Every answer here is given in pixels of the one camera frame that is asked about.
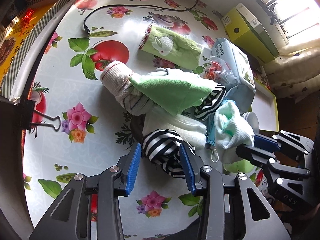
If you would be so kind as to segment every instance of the printed pea pod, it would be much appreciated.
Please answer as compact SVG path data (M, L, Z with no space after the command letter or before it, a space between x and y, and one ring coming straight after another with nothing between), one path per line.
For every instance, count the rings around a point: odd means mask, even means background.
M118 34L118 32L113 32L113 31L99 31L95 33L90 33L90 37L108 37Z
M66 173L56 177L57 181L68 183L77 173Z

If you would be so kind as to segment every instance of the white rabbit pattern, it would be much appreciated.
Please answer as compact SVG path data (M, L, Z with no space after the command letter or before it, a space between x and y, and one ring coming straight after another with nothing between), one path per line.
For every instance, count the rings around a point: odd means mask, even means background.
M162 56L167 56L173 47L173 41L171 37L162 37L159 39L155 37L155 42L152 42L152 47L159 51Z

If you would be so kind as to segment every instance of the black cable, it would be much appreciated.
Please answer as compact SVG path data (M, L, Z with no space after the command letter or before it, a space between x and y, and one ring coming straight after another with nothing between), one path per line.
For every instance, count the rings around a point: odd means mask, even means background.
M164 8L164 7L161 7L161 6L156 6L156 5L147 5L147 4L135 4L135 5L130 5L130 4L111 4L111 5L104 5L104 6L101 6L95 10L93 10L91 13L89 13L87 15L87 17L84 19L83 21L83 28L84 30L88 33L88 35L90 36L90 30L89 28L87 27L87 25L85 24L85 22L87 21L87 19L89 18L90 15L92 15L93 13L95 13L96 11L99 11L100 9L103 9L103 8L108 8L108 7L115 7L115 6L126 6L126 7L140 7L140 8L147 8L147 9L150 9L150 8L158 8L158 9L161 9L161 10L166 10L166 11L174 11L174 12L185 12L185 11L188 11L188 10L191 10L192 8L194 8L197 3L198 3L199 0L196 0L196 3L194 4L194 6L190 7L190 8L186 8L184 10L177 10L177 9L171 9L171 8Z

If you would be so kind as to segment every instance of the floral tablecloth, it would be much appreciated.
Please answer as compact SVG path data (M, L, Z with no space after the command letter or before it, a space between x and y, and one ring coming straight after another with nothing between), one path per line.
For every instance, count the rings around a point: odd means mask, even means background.
M31 99L36 109L61 116L60 131L37 127L26 135L24 181L34 226L61 189L76 173L100 174L129 152L134 138L127 113L101 84L101 70L112 60L145 74L156 67L175 65L140 51L139 43L149 24L171 29L211 48L214 39L227 37L219 13L198 2L191 11L171 12L135 7L110 7L87 21L92 9L108 4L152 4L167 8L191 7L195 0L77 0L56 29L35 76ZM44 122L34 115L34 122ZM211 151L196 152L205 164ZM134 190L121 197L120 212L126 238L161 238L186 228L202 208L200 197L190 195L185 180L173 179L162 169L141 160ZM92 239L95 239L92 222Z

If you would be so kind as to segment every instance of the purple flower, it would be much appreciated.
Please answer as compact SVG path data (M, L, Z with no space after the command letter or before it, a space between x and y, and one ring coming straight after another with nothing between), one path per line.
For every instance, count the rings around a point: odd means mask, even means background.
M152 60L153 61L153 66L154 67L160 67L161 65L161 58L156 57L155 59Z
M138 210L138 214L146 214L146 205L145 204L141 204L140 206L137 206L137 210Z
M66 134L69 135L70 130L69 130L69 120L63 120L61 122L62 125L62 131L61 132L65 132Z

